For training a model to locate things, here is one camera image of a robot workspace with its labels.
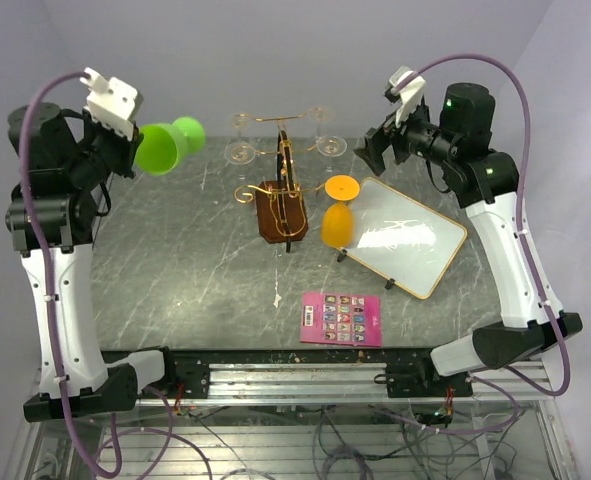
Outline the clear wine glass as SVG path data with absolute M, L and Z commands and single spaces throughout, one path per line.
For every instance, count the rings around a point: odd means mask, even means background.
M 332 173 L 335 160 L 347 150 L 347 142 L 340 136 L 323 135 L 316 140 L 316 150 L 321 156 L 325 171 Z
M 250 117 L 245 112 L 232 113 L 227 118 L 227 126 L 231 133 L 229 136 L 230 142 L 240 141 L 244 138 L 244 133 L 247 130 L 250 122 Z
M 334 112 L 326 106 L 315 106 L 307 110 L 306 118 L 316 125 L 316 140 L 320 140 L 325 135 L 326 127 L 332 122 L 334 117 Z

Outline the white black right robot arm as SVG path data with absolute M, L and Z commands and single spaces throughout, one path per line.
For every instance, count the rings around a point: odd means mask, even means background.
M 424 100 L 425 82 L 391 82 L 386 98 L 399 105 L 384 122 L 360 139 L 354 152 L 380 176 L 383 154 L 397 164 L 416 156 L 438 166 L 446 190 L 472 223 L 484 248 L 500 300 L 500 321 L 434 348 L 431 361 L 415 373 L 425 394 L 440 394 L 451 375 L 483 368 L 500 369 L 540 354 L 582 331 L 576 312 L 568 312 L 544 274 L 518 197 L 520 175 L 513 158 L 489 146 L 495 99 L 474 83 L 448 86 L 440 120 L 433 124 Z

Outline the clear tall champagne flute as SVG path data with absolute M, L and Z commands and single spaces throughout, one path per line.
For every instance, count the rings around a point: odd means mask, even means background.
M 247 180 L 256 149 L 246 141 L 229 143 L 224 150 L 226 161 L 233 166 L 240 180 Z

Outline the orange plastic goblet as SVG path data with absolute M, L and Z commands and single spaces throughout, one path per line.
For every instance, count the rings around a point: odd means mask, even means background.
M 360 193 L 360 184 L 349 175 L 335 175 L 324 184 L 325 193 L 334 201 L 321 223 L 321 239 L 329 247 L 341 249 L 353 237 L 354 217 L 348 205 Z

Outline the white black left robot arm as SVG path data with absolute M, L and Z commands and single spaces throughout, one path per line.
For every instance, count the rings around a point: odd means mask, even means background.
M 108 213 L 95 190 L 113 175 L 134 177 L 143 136 L 127 138 L 78 113 L 43 102 L 32 109 L 27 175 L 33 207 L 16 186 L 5 223 L 34 298 L 41 349 L 37 394 L 23 405 L 29 422 L 128 411 L 147 388 L 167 397 L 179 373 L 170 350 L 149 347 L 107 363 L 93 320 L 93 226 Z

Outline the green plastic goblet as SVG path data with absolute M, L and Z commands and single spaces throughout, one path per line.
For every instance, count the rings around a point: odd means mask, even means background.
M 202 124 L 193 117 L 180 117 L 172 123 L 144 125 L 143 140 L 135 154 L 135 164 L 143 172 L 161 176 L 169 173 L 206 143 Z

